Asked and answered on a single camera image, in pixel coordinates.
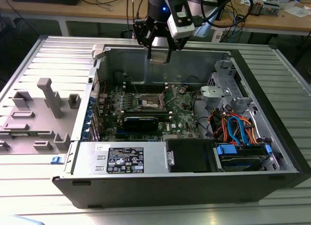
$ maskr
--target warning label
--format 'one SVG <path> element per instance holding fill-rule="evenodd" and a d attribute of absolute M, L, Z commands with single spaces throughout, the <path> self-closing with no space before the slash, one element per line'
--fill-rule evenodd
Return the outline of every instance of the warning label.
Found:
<path fill-rule="evenodd" d="M 144 173 L 144 148 L 109 148 L 107 172 Z"/>

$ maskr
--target ribbed metal surface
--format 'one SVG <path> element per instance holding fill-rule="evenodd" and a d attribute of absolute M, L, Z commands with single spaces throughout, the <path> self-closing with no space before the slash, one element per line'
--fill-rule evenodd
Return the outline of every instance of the ribbed metal surface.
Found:
<path fill-rule="evenodd" d="M 36 87 L 38 77 L 44 75 L 52 78 L 55 88 L 62 92 L 61 96 L 66 97 L 72 91 L 82 92 L 83 80 L 86 80 L 90 69 L 88 60 L 91 60 L 91 49 L 93 44 L 101 42 L 104 40 L 100 38 L 48 38 L 13 88 Z M 228 49 L 227 44 L 202 45 Z M 230 45 L 230 48 L 240 50 L 301 152 L 311 163 L 311 97 L 303 88 L 305 85 L 285 66 L 277 52 L 268 46 Z M 40 95 L 36 88 L 34 91 L 34 94 Z M 12 106 L 10 99 L 5 98 L 0 104 L 1 111 L 4 109 L 3 113 L 8 114 L 9 107 Z M 4 205 L 2 212 L 24 215 L 47 225 L 311 224 L 311 180 L 294 189 L 278 190 L 258 203 L 77 209 L 51 183 L 49 177 L 63 167 L 50 165 L 51 158 L 52 155 L 0 156 L 0 204 Z"/>

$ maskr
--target green circuit board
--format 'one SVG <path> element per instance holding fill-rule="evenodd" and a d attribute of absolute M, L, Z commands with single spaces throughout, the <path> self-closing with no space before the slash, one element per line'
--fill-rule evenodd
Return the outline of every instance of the green circuit board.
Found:
<path fill-rule="evenodd" d="M 139 114 L 138 98 L 152 100 L 160 94 L 136 94 L 125 93 L 121 90 L 112 90 L 108 95 L 108 103 L 105 105 L 101 118 L 104 123 L 104 132 L 101 141 L 164 141 L 167 138 L 199 138 L 199 130 L 194 124 L 195 120 L 191 112 L 191 92 L 178 93 L 181 86 L 175 86 L 174 90 L 168 90 L 163 97 L 161 108 L 146 107 L 143 111 L 165 111 L 170 112 L 169 121 L 160 121 L 156 131 L 144 132 L 122 132 L 122 111 Z M 124 106 L 124 98 L 130 98 Z"/>

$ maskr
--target floor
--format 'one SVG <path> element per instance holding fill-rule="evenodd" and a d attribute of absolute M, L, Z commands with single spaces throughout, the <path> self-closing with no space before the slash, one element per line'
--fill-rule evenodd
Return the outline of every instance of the floor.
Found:
<path fill-rule="evenodd" d="M 40 35 L 61 35 L 58 23 L 52 20 L 34 20 L 28 19 L 29 24 L 36 29 Z M 21 19 L 15 19 L 16 28 L 14 30 L 4 28 L 0 33 L 0 89 L 2 89 L 16 68 L 19 66 L 31 46 L 37 40 L 36 34 Z M 101 24 L 102 33 L 98 34 L 97 24 L 88 22 L 69 22 L 69 29 L 72 36 L 87 37 L 115 37 L 120 38 L 122 30 L 126 29 L 124 24 Z M 192 41 L 211 41 L 213 31 L 205 38 L 192 37 Z M 243 33 L 239 43 L 247 43 L 249 33 Z M 252 36 L 251 44 L 263 44 L 267 34 L 255 33 Z M 278 35 L 270 41 L 271 45 L 276 46 L 292 62 L 299 45 L 300 36 Z M 308 70 L 311 69 L 311 50 L 297 64 L 296 69 L 300 74 L 311 83 L 311 77 Z"/>

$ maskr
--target motherboard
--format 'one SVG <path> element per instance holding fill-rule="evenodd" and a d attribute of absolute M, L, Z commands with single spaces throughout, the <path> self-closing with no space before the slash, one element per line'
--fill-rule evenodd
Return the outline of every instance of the motherboard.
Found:
<path fill-rule="evenodd" d="M 192 95 L 181 85 L 114 87 L 99 97 L 101 141 L 199 138 Z"/>

